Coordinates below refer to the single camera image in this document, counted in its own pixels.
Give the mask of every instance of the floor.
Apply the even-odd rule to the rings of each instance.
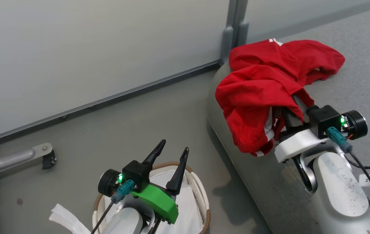
[[[0,145],[0,156],[50,142],[58,163],[0,179],[0,234],[67,234],[48,220],[56,203],[92,229],[97,183],[107,169],[143,160],[161,139],[157,163],[177,161],[189,147],[188,165],[210,202],[212,234],[268,234],[255,203],[207,125],[205,99],[215,71],[154,90]]]

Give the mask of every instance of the laundry basket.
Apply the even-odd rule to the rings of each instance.
[[[178,162],[167,162],[153,166],[150,172],[150,181],[160,186],[165,186],[173,173],[175,172]],[[94,213],[92,215],[92,226],[95,227],[98,220],[103,215],[103,212],[111,202],[109,197],[99,194],[94,204]],[[179,208],[179,216],[174,224],[175,227],[161,222],[156,234],[167,233],[187,233],[187,234],[204,234],[210,226],[211,212],[208,203],[207,193],[198,176],[192,169],[186,166],[184,179],[182,181],[181,193],[176,196],[176,202]],[[96,233],[101,234],[107,223],[117,212],[117,205],[114,205]],[[177,228],[180,231],[172,231],[172,228]]]

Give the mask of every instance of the red jacket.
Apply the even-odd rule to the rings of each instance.
[[[314,103],[303,88],[337,73],[345,59],[329,46],[312,40],[278,43],[275,39],[239,46],[229,56],[231,70],[218,85],[215,98],[224,111],[234,144],[241,152],[262,156],[273,149],[284,126],[280,107],[303,121],[292,99]]]

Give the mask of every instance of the gray couch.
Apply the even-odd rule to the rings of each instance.
[[[346,62],[340,72],[326,81],[317,81],[306,90],[319,106],[332,105],[343,113],[360,111],[367,119],[368,135],[352,141],[364,165],[370,165],[370,11],[279,39],[317,40],[341,52]],[[309,209],[308,193],[292,161],[277,163],[274,153],[253,157],[233,144],[221,108],[216,102],[216,86],[231,72],[223,65],[216,73],[208,96],[208,119],[234,163],[255,203],[274,234],[319,233]],[[355,175],[360,171],[354,169]]]

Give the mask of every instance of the cable connector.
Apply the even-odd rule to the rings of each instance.
[[[111,201],[119,203],[124,197],[134,189],[134,182],[129,179],[111,196]]]
[[[329,139],[335,142],[345,153],[353,149],[353,146],[349,142],[347,142],[347,139],[335,127],[329,127],[326,130],[326,135],[329,137]]]

